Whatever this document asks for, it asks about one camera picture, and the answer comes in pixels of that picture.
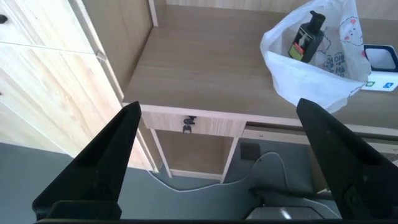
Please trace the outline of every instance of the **wooden panel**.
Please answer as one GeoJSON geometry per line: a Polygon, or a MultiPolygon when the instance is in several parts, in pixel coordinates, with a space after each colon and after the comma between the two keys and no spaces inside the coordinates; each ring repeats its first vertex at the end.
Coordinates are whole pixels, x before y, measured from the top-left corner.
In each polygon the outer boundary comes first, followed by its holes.
{"type": "MultiPolygon", "coordinates": [[[[139,100],[143,107],[225,112],[246,121],[300,126],[295,106],[275,92],[259,50],[263,34],[284,16],[167,6],[164,25],[153,28],[124,102],[139,100]]],[[[398,49],[397,21],[363,19],[361,25],[367,43],[398,49]]],[[[360,91],[334,115],[358,133],[398,136],[395,111],[398,91],[360,91]]]]}
{"type": "MultiPolygon", "coordinates": [[[[310,142],[303,131],[291,131],[276,128],[246,126],[243,131],[242,138],[310,145],[310,142]]],[[[379,152],[398,154],[398,141],[369,138],[364,138],[364,140],[379,152]]]]}
{"type": "Polygon", "coordinates": [[[34,129],[6,105],[0,102],[0,142],[64,153],[51,140],[34,129]]]}
{"type": "Polygon", "coordinates": [[[122,91],[152,29],[147,0],[83,0],[122,91]]]}
{"type": "Polygon", "coordinates": [[[95,55],[0,45],[0,102],[71,156],[121,109],[95,55]]]}
{"type": "MultiPolygon", "coordinates": [[[[143,112],[142,118],[147,128],[182,132],[182,127],[185,125],[183,121],[189,118],[188,115],[190,114],[184,116],[179,114],[143,112]]],[[[195,118],[195,124],[191,125],[191,128],[192,133],[195,134],[240,137],[245,125],[246,122],[244,121],[197,117],[195,118]]]]}
{"type": "Polygon", "coordinates": [[[154,26],[159,26],[159,23],[162,23],[165,10],[166,10],[166,1],[165,0],[148,0],[150,7],[150,14],[152,16],[152,22],[154,26]]]}
{"type": "MultiPolygon", "coordinates": [[[[289,13],[309,0],[166,0],[167,4],[179,6],[217,7],[253,11],[289,13]]],[[[361,18],[398,20],[396,0],[356,0],[361,18]]]]}
{"type": "Polygon", "coordinates": [[[185,170],[170,170],[172,175],[181,176],[181,177],[193,177],[193,178],[202,178],[202,179],[211,179],[211,180],[221,180],[221,174],[206,174],[202,172],[192,172],[185,170]]]}
{"type": "Polygon", "coordinates": [[[161,143],[159,142],[159,137],[157,137],[157,133],[154,129],[151,129],[150,132],[152,133],[152,137],[154,138],[155,144],[156,144],[156,148],[159,151],[160,157],[162,158],[165,170],[167,172],[167,175],[169,175],[170,178],[173,177],[172,173],[170,172],[170,166],[169,163],[167,162],[166,156],[164,154],[163,148],[161,143]]]}
{"type": "Polygon", "coordinates": [[[143,150],[141,142],[138,141],[138,138],[135,138],[134,144],[132,145],[130,159],[127,166],[136,169],[144,169],[158,172],[158,170],[155,169],[155,167],[148,160],[147,154],[143,150]]]}
{"type": "Polygon", "coordinates": [[[0,0],[0,42],[92,53],[68,1],[0,0]]]}
{"type": "Polygon", "coordinates": [[[93,51],[96,52],[96,55],[100,59],[99,62],[109,80],[109,83],[112,86],[113,91],[115,92],[118,100],[121,102],[124,97],[124,93],[119,85],[118,78],[114,74],[111,63],[106,58],[104,47],[102,46],[100,37],[98,37],[98,33],[94,28],[90,16],[88,15],[83,0],[69,0],[69,3],[70,7],[72,7],[73,11],[75,12],[77,19],[79,20],[81,28],[83,29],[88,39],[88,42],[90,43],[93,51]]]}
{"type": "Polygon", "coordinates": [[[204,176],[222,175],[225,137],[171,131],[156,131],[156,133],[170,170],[202,173],[204,176]]]}
{"type": "Polygon", "coordinates": [[[146,154],[146,158],[151,163],[154,172],[159,172],[163,165],[163,159],[155,142],[155,136],[152,135],[150,129],[145,127],[144,121],[140,120],[137,130],[137,139],[140,142],[142,151],[146,154]]]}
{"type": "Polygon", "coordinates": [[[224,160],[223,160],[223,165],[224,165],[224,171],[223,171],[223,176],[221,177],[220,183],[223,183],[225,180],[225,177],[228,173],[229,165],[231,164],[232,157],[234,156],[236,145],[238,144],[239,138],[233,138],[233,139],[226,139],[224,141],[224,160]]]}

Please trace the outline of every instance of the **gray floor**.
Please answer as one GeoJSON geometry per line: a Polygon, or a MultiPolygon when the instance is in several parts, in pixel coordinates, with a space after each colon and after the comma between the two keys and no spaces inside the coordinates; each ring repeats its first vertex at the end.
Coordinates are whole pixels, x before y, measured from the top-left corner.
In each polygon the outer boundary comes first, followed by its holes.
{"type": "MultiPolygon", "coordinates": [[[[306,146],[243,141],[259,143],[262,153],[274,151],[280,154],[289,189],[277,156],[269,154],[263,157],[251,170],[254,162],[240,159],[238,144],[226,181],[248,177],[236,184],[177,193],[158,183],[147,171],[128,168],[119,198],[122,218],[241,219],[258,203],[248,193],[250,187],[266,185],[282,190],[313,192],[306,146]]],[[[0,144],[0,217],[12,223],[33,222],[33,199],[71,160],[63,154],[0,144]]],[[[192,189],[215,183],[213,180],[188,177],[170,179],[164,170],[157,176],[176,189],[192,189]]]]}

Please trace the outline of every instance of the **wooden cabinet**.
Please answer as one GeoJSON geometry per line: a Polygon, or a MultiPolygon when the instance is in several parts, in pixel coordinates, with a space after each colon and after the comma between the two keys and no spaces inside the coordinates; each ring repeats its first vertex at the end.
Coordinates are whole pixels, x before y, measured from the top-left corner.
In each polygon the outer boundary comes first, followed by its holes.
{"type": "MultiPolygon", "coordinates": [[[[136,63],[125,56],[138,58],[140,42],[109,44],[118,41],[112,42],[104,30],[116,27],[112,36],[127,42],[130,33],[122,32],[127,24],[124,18],[97,13],[119,14],[121,1],[123,10],[150,19],[149,8],[133,7],[138,1],[0,0],[0,14],[7,17],[0,24],[1,142],[75,157],[121,109],[119,83],[128,83],[132,74],[127,67],[136,63]],[[90,15],[85,5],[95,13],[90,15]],[[94,26],[90,16],[111,22],[94,26]],[[123,64],[110,62],[107,52],[113,62],[123,58],[123,64]],[[113,67],[125,73],[115,73],[113,67]]],[[[147,6],[146,0],[139,4],[147,6]]],[[[142,26],[131,26],[129,32],[146,36],[141,30],[149,31],[152,24],[142,26]]],[[[143,141],[140,131],[136,137],[128,166],[158,172],[158,150],[148,149],[150,142],[143,141]]]]}
{"type": "Polygon", "coordinates": [[[0,47],[0,102],[76,156],[121,109],[95,55],[0,47]]]}
{"type": "Polygon", "coordinates": [[[2,103],[0,103],[0,142],[64,153],[50,139],[2,103]]]}
{"type": "Polygon", "coordinates": [[[93,53],[68,1],[0,0],[0,41],[93,53]]]}

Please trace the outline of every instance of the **plastic bag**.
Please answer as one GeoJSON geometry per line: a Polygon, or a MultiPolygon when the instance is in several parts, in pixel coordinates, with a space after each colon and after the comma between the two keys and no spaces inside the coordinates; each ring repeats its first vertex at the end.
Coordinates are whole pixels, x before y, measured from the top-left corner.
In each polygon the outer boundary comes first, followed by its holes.
{"type": "Polygon", "coordinates": [[[355,0],[312,0],[300,6],[264,34],[260,49],[275,91],[295,106],[305,98],[330,113],[338,111],[371,73],[355,0]],[[303,63],[288,51],[300,26],[310,21],[311,10],[325,15],[325,37],[311,62],[303,63]]]}

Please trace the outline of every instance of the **cable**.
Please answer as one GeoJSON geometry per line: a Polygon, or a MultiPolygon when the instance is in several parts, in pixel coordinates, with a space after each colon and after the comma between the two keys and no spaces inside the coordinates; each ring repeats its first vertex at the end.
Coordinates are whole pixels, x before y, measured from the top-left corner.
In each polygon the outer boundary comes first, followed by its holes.
{"type": "MultiPolygon", "coordinates": [[[[225,183],[225,184],[211,184],[211,185],[207,185],[207,186],[204,186],[204,187],[199,187],[199,188],[189,189],[189,190],[178,190],[178,189],[175,189],[175,188],[173,188],[173,187],[167,185],[165,182],[161,181],[158,177],[156,177],[156,176],[155,176],[153,173],[151,173],[149,170],[148,170],[148,173],[149,173],[155,180],[157,180],[159,183],[161,183],[163,186],[167,187],[167,188],[170,189],[170,190],[173,190],[173,191],[178,192],[178,193],[194,192],[194,191],[197,191],[197,190],[204,190],[204,189],[207,189],[207,188],[210,188],[210,187],[214,187],[214,186],[219,186],[219,185],[225,186],[225,185],[232,185],[232,184],[237,184],[237,183],[239,183],[239,182],[242,182],[242,181],[244,181],[247,177],[249,177],[249,174],[250,174],[251,171],[253,170],[254,166],[255,166],[263,157],[265,157],[266,155],[271,155],[271,154],[272,154],[272,155],[276,155],[276,156],[279,158],[280,163],[282,164],[282,170],[283,170],[283,173],[284,173],[286,188],[287,188],[288,191],[291,191],[291,190],[289,189],[289,185],[288,185],[288,182],[287,182],[287,174],[286,174],[285,163],[284,163],[284,161],[282,160],[281,156],[280,156],[278,153],[276,153],[276,152],[267,152],[267,153],[263,154],[262,156],[260,156],[260,158],[258,158],[258,159],[254,162],[254,164],[253,164],[253,166],[250,168],[248,174],[247,174],[245,177],[243,177],[242,179],[240,179],[240,180],[237,180],[237,181],[234,181],[234,182],[230,182],[230,183],[225,183]]],[[[316,201],[314,201],[314,200],[310,200],[310,199],[308,199],[308,198],[303,198],[303,199],[306,200],[306,201],[308,201],[308,202],[313,202],[313,203],[315,203],[315,204],[318,204],[318,205],[321,205],[321,206],[323,206],[323,207],[326,207],[326,208],[329,209],[329,211],[330,211],[331,213],[333,213],[336,217],[341,218],[339,215],[337,215],[337,213],[335,213],[335,212],[334,212],[331,208],[329,208],[327,205],[325,205],[325,204],[323,204],[323,203],[320,203],[320,202],[316,202],[316,201]]]]}
{"type": "Polygon", "coordinates": [[[284,164],[282,158],[280,157],[280,155],[279,155],[278,153],[276,153],[276,152],[267,152],[267,153],[263,154],[262,156],[260,156],[260,158],[258,158],[258,159],[254,162],[254,164],[253,164],[253,166],[250,168],[248,174],[247,174],[245,177],[243,177],[242,179],[240,179],[240,180],[236,180],[236,181],[234,181],[234,182],[225,183],[225,184],[211,184],[211,185],[207,185],[207,186],[204,186],[204,187],[199,187],[199,188],[196,188],[196,189],[178,190],[178,189],[175,189],[175,188],[173,188],[173,187],[167,185],[165,182],[161,181],[161,180],[160,180],[158,177],[156,177],[153,173],[151,173],[151,172],[149,172],[149,171],[148,171],[148,173],[149,173],[155,180],[157,180],[159,183],[161,183],[163,186],[167,187],[167,188],[170,189],[170,190],[173,190],[173,191],[178,192],[178,193],[194,192],[194,191],[197,191],[197,190],[203,190],[203,189],[207,189],[207,188],[214,187],[214,186],[218,186],[218,185],[223,185],[223,186],[225,186],[225,185],[237,184],[237,183],[239,183],[239,182],[242,182],[242,181],[244,181],[244,180],[249,176],[249,174],[250,174],[251,171],[253,170],[253,167],[254,167],[263,157],[265,157],[266,155],[270,155],[270,154],[276,155],[276,156],[279,158],[280,163],[282,164],[282,167],[283,167],[283,172],[284,172],[284,177],[285,177],[285,184],[286,184],[287,189],[289,189],[289,187],[288,187],[288,185],[287,185],[287,176],[286,176],[285,164],[284,164]]]}

